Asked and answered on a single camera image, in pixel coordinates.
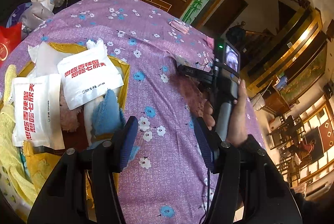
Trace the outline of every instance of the framed picture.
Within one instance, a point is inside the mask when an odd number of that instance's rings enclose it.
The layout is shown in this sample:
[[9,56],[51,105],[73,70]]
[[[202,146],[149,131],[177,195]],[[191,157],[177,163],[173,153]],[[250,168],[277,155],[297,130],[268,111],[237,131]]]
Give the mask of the framed picture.
[[280,90],[281,96],[291,105],[300,98],[324,73],[326,69],[327,46],[291,83]]

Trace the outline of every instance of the person sitting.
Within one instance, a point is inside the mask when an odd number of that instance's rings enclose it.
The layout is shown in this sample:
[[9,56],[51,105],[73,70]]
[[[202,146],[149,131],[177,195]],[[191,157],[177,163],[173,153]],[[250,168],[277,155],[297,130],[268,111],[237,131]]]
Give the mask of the person sitting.
[[283,158],[287,158],[291,153],[296,153],[299,159],[303,160],[314,150],[315,143],[315,139],[312,139],[309,144],[305,144],[303,141],[301,141],[298,146],[291,145],[287,149],[281,149],[280,153]]

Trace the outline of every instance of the camera screen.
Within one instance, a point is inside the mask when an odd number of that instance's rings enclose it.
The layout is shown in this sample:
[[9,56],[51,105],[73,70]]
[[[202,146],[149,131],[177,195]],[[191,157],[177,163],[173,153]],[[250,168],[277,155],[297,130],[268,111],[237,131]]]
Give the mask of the camera screen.
[[236,72],[238,72],[238,54],[229,46],[226,46],[226,64]]

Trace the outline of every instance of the purple floral bedsheet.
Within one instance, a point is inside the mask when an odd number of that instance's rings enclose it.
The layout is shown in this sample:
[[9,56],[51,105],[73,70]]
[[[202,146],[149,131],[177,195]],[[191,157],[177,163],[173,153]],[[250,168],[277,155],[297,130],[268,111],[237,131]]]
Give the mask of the purple floral bedsheet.
[[[82,0],[30,34],[0,70],[0,91],[10,64],[18,72],[30,60],[28,45],[42,41],[78,43],[101,38],[108,54],[131,65],[125,117],[138,118],[130,161],[120,175],[119,199],[127,223],[198,223],[204,214],[207,169],[194,135],[193,116],[205,100],[189,78],[176,73],[175,56],[209,70],[213,58],[206,36],[190,27],[173,29],[173,16],[138,0]],[[261,143],[247,103],[246,127]],[[212,177],[212,193],[217,177]]]

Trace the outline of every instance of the doorway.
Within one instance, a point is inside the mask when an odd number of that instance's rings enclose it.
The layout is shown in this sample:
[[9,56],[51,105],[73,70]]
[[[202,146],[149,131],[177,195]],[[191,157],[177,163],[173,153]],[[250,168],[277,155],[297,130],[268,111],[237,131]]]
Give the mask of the doorway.
[[220,37],[247,7],[245,0],[224,0],[216,9],[204,29],[210,37]]

